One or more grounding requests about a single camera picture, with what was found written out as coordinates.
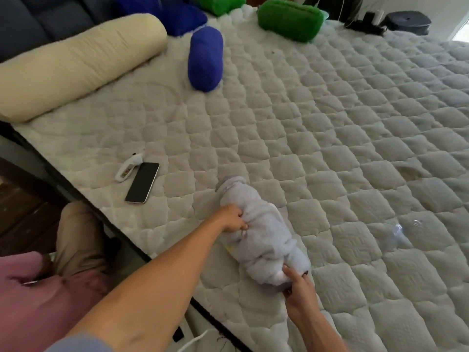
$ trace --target white device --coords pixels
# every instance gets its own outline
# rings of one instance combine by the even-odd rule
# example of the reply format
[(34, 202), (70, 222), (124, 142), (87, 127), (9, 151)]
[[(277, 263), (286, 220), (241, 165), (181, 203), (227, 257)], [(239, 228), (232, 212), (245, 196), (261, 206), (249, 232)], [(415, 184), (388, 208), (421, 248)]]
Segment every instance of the white device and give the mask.
[(124, 164), (122, 164), (114, 179), (117, 180), (119, 183), (122, 183), (130, 176), (132, 170), (134, 170), (136, 166), (142, 164), (143, 162), (144, 155), (142, 153), (134, 153), (132, 157), (127, 159)]

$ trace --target green pillow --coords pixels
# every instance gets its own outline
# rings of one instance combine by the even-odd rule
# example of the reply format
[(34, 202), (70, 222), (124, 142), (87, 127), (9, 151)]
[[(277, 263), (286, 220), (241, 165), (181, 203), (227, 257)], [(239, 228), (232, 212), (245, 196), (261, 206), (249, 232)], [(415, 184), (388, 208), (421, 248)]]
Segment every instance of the green pillow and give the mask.
[(198, 0), (201, 9), (220, 17), (235, 8), (240, 8), (246, 0)]
[(317, 7), (292, 1), (267, 0), (257, 11), (259, 26), (297, 42), (309, 42), (319, 33), (324, 14)]

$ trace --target khaki pants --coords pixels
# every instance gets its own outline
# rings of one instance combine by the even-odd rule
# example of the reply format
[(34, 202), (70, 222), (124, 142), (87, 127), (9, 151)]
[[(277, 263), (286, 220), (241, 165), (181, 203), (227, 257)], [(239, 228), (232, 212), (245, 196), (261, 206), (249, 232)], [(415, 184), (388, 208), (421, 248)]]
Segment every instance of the khaki pants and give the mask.
[(107, 269), (101, 225), (81, 201), (64, 207), (57, 231), (54, 272), (62, 277), (96, 269)]

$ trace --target mattress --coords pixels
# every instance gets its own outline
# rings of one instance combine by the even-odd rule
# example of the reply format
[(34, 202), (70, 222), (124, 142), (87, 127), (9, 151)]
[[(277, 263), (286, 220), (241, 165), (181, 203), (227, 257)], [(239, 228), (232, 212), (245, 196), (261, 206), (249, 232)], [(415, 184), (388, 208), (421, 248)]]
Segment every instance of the mattress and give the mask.
[[(351, 351), (469, 351), (469, 46), (327, 22), (311, 44), (244, 6), (209, 24), (223, 80), (194, 91), (191, 35), (15, 130), (132, 242), (157, 256), (211, 215), (219, 178), (276, 205)], [(114, 174), (161, 164), (145, 205)], [(216, 243), (195, 299), (253, 351), (304, 351), (282, 294)]]

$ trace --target quilted stitching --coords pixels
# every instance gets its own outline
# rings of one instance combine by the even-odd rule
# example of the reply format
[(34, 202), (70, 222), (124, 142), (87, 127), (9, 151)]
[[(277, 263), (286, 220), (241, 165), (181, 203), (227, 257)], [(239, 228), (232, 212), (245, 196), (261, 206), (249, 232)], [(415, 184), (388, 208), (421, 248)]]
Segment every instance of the quilted stitching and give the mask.
[[(468, 349), (469, 47), (333, 22), (295, 44), (249, 6), (209, 23), (225, 38), (213, 92), (189, 86), (186, 35), (16, 130), (152, 257), (213, 212), (220, 177), (242, 175), (295, 232), (352, 351)], [(133, 152), (161, 164), (143, 206), (113, 181)], [(389, 252), (398, 223), (413, 248)], [(301, 345), (282, 296), (219, 244), (195, 297), (256, 351)]]

